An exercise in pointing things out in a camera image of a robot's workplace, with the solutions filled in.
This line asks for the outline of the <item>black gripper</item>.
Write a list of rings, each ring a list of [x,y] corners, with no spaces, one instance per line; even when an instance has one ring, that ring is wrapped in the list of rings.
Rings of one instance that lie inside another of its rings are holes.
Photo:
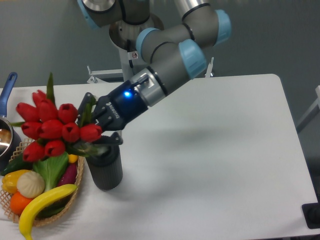
[[[98,101],[91,92],[84,95],[78,108],[77,124],[87,125],[92,122],[100,126],[104,132],[115,131],[110,136],[102,135],[93,144],[122,145],[123,138],[117,131],[123,130],[126,124],[148,110],[134,87],[135,85],[127,80],[109,94],[101,96]]]

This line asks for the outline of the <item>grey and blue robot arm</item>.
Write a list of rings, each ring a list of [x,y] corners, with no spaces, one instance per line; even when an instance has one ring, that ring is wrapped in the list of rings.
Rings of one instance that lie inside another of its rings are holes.
[[[164,28],[147,0],[80,0],[93,28],[109,26],[112,43],[138,63],[121,63],[124,83],[101,96],[91,122],[103,131],[120,131],[149,107],[196,78],[207,67],[203,49],[228,40],[228,14],[207,0],[177,0],[181,23]]]

